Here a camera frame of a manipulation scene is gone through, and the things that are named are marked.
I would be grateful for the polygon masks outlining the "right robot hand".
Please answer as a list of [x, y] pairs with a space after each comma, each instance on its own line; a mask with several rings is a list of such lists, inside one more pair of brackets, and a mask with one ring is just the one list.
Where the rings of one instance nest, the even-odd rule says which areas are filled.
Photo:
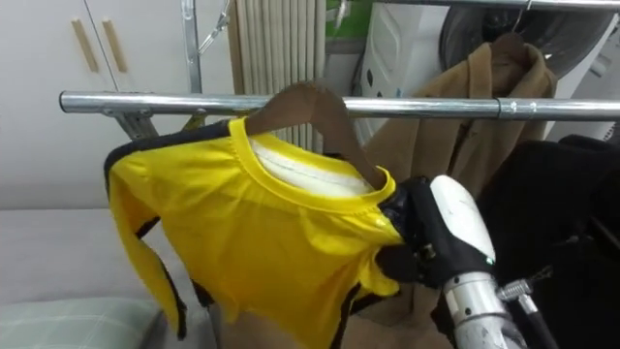
[[388, 278], [441, 288], [464, 273], [493, 271], [482, 252], [449, 229], [428, 178], [400, 183], [380, 209], [404, 239], [402, 244], [381, 248], [375, 257]]

